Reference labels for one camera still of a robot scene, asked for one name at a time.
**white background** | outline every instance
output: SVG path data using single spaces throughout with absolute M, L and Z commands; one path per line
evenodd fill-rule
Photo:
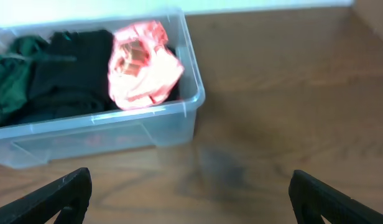
M 186 14 L 348 6 L 353 0 L 0 0 L 0 26 L 96 19 L 180 7 Z

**clothing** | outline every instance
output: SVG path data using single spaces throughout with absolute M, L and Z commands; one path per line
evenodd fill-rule
M 8 122 L 13 125 L 105 111 L 113 35 L 106 30 L 57 32 L 45 50 L 75 60 L 40 62 L 29 88 L 30 101 Z
M 27 102 L 35 62 L 47 46 L 41 37 L 25 36 L 0 55 L 0 122 Z
M 109 95 L 122 110 L 164 102 L 184 67 L 165 48 L 161 23 L 138 22 L 114 34 L 109 62 Z

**pink garment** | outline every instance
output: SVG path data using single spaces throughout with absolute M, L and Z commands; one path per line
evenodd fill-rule
M 162 103 L 184 68 L 164 46 L 161 23 L 138 22 L 117 31 L 109 61 L 109 95 L 122 110 Z

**plastic bin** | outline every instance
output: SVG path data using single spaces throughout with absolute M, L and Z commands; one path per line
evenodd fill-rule
M 0 164 L 23 169 L 46 164 L 52 159 L 191 141 L 196 110 L 205 100 L 205 91 L 182 11 L 0 28 L 0 54 L 21 35 L 38 34 L 48 39 L 58 30 L 104 28 L 114 32 L 132 22 L 152 19 L 163 24 L 169 37 L 168 45 L 176 49 L 185 67 L 179 81 L 182 100 L 139 110 L 109 111 L 0 128 Z

